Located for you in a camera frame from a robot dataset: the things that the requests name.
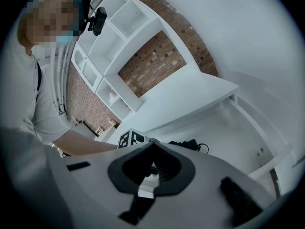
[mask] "black strap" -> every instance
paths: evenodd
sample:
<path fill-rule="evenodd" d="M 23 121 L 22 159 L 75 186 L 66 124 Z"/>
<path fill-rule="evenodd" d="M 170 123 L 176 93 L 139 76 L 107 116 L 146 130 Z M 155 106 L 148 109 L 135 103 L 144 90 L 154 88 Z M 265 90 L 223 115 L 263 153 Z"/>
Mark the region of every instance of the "black strap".
<path fill-rule="evenodd" d="M 42 76 L 42 73 L 41 73 L 41 68 L 39 66 L 39 63 L 38 61 L 36 60 L 37 62 L 37 70 L 38 70 L 38 84 L 37 84 L 37 91 L 39 91 L 39 88 L 40 88 L 40 84 L 41 84 L 41 76 Z"/>

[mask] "white wall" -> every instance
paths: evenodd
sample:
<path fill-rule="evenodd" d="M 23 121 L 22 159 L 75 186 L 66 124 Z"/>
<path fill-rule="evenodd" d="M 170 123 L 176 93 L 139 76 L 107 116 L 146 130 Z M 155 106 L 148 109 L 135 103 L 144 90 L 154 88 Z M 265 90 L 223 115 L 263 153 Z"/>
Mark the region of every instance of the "white wall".
<path fill-rule="evenodd" d="M 166 1 L 200 34 L 220 76 L 292 144 L 294 162 L 305 155 L 304 41 L 281 2 Z"/>

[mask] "black device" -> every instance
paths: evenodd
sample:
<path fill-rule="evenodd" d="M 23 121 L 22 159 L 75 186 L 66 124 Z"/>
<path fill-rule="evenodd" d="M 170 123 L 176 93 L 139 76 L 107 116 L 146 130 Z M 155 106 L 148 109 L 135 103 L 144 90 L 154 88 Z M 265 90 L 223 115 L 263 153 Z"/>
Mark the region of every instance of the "black device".
<path fill-rule="evenodd" d="M 87 23 L 89 22 L 90 24 L 88 27 L 88 31 L 93 31 L 93 34 L 95 36 L 98 36 L 100 35 L 103 29 L 104 23 L 107 18 L 107 12 L 104 7 L 98 8 L 95 12 L 94 9 L 91 7 L 90 2 L 91 0 L 82 0 L 85 18 L 83 20 L 84 23 L 80 23 L 80 31 L 84 31 L 86 29 Z M 92 16 L 91 18 L 88 17 L 90 8 L 94 11 L 94 16 Z"/>

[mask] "cable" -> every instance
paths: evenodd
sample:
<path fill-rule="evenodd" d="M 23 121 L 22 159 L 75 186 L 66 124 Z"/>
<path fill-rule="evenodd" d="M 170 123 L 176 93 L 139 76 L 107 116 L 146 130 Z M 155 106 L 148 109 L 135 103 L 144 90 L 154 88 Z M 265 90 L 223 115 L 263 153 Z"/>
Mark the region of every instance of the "cable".
<path fill-rule="evenodd" d="M 206 147 L 208 148 L 208 151 L 206 152 L 206 155 L 207 155 L 207 154 L 208 154 L 208 152 L 209 152 L 209 146 L 208 146 L 207 144 L 204 144 L 204 143 L 200 143 L 200 144 L 198 144 L 198 146 L 199 146 L 199 150 L 198 150 L 198 152 L 200 151 L 201 145 L 206 145 Z"/>

